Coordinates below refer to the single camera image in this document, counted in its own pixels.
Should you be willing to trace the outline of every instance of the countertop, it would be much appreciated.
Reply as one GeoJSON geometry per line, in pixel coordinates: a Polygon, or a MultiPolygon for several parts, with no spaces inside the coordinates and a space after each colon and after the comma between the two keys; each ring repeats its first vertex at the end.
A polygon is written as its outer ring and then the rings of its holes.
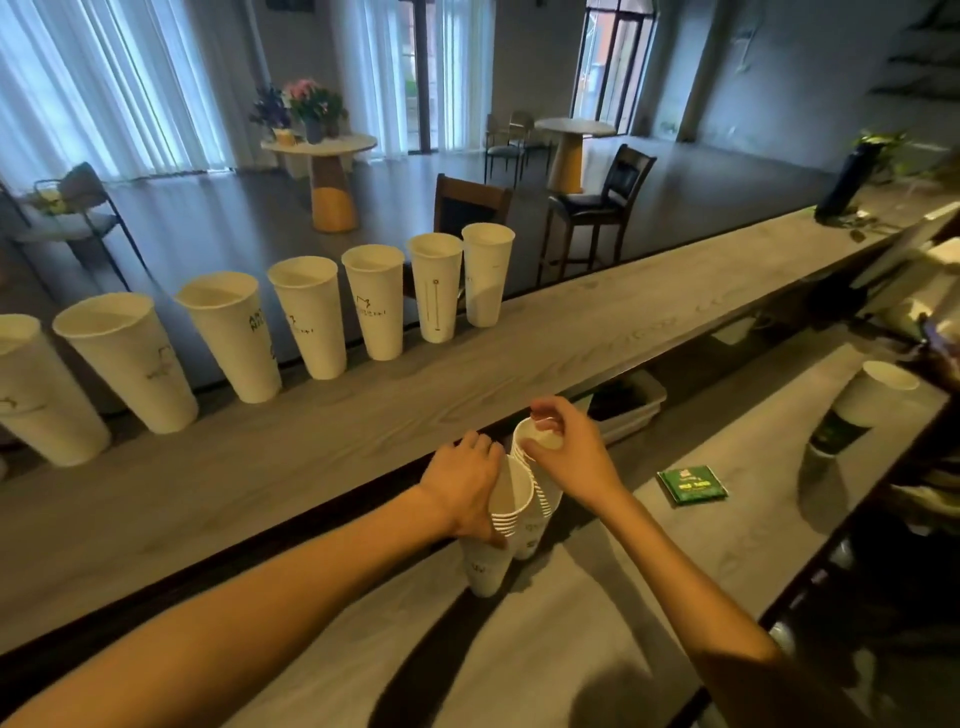
{"type": "MultiPolygon", "coordinates": [[[[905,226],[949,202],[871,191],[905,226]]],[[[184,432],[141,433],[69,470],[0,486],[0,651],[111,603],[521,410],[634,366],[856,255],[801,210],[507,301],[495,328],[390,362],[230,401],[184,432]]]]}

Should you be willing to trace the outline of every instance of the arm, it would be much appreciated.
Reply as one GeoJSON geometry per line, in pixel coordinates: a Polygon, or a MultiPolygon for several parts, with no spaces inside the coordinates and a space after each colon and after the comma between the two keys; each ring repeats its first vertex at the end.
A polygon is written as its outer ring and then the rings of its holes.
{"type": "Polygon", "coordinates": [[[551,450],[521,445],[624,547],[649,585],[701,680],[735,728],[863,726],[840,691],[810,679],[750,616],[664,533],[623,484],[596,424],[560,397],[535,400],[538,428],[564,435],[551,450]]]}
{"type": "Polygon", "coordinates": [[[13,714],[5,728],[220,725],[353,599],[445,536],[505,545],[488,502],[503,448],[469,432],[368,515],[164,612],[13,714]]]}

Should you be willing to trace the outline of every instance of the wooden counter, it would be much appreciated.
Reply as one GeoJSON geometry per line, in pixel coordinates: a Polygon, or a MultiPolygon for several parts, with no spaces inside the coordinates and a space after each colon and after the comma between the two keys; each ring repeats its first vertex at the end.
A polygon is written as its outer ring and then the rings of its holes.
{"type": "MultiPolygon", "coordinates": [[[[890,209],[902,192],[872,192],[890,209]]],[[[908,225],[946,203],[915,196],[908,225]]],[[[184,432],[0,484],[0,651],[429,453],[469,428],[635,365],[884,239],[802,210],[504,303],[495,328],[233,402],[184,432]]],[[[408,342],[419,335],[413,331],[408,342]]]]}
{"type": "MultiPolygon", "coordinates": [[[[923,384],[900,417],[835,461],[811,456],[806,439],[864,358],[836,332],[802,334],[612,449],[636,496],[754,617],[946,401],[923,384]],[[671,508],[652,475],[686,465],[711,466],[730,498],[671,508]]],[[[545,538],[563,528],[551,522],[545,538]]],[[[650,728],[699,687],[599,522],[508,574],[505,596],[465,592],[460,558],[449,546],[354,603],[228,726],[650,728]]]]}

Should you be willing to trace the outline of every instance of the table base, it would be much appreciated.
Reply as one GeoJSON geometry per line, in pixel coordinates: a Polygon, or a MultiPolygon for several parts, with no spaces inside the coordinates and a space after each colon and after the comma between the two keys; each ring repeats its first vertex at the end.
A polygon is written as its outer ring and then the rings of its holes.
{"type": "Polygon", "coordinates": [[[565,133],[560,136],[560,145],[550,170],[547,189],[564,195],[578,195],[584,191],[580,185],[584,166],[584,137],[582,134],[565,133]]]}
{"type": "Polygon", "coordinates": [[[320,232],[349,232],[359,227],[347,175],[339,157],[310,158],[313,227],[320,232]]]}

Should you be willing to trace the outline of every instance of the hand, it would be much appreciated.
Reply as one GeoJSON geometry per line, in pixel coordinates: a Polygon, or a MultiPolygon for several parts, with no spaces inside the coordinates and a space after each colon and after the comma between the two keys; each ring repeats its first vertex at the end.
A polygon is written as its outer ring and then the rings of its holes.
{"type": "Polygon", "coordinates": [[[459,445],[444,445],[434,453],[418,487],[446,519],[449,535],[507,547],[490,520],[490,494],[502,460],[503,446],[473,431],[459,445]]]}
{"type": "Polygon", "coordinates": [[[525,439],[520,446],[564,493],[575,497],[594,513],[611,496],[626,492],[607,453],[596,423],[563,397],[544,397],[530,404],[537,429],[554,430],[564,436],[564,445],[548,449],[525,439]]]}

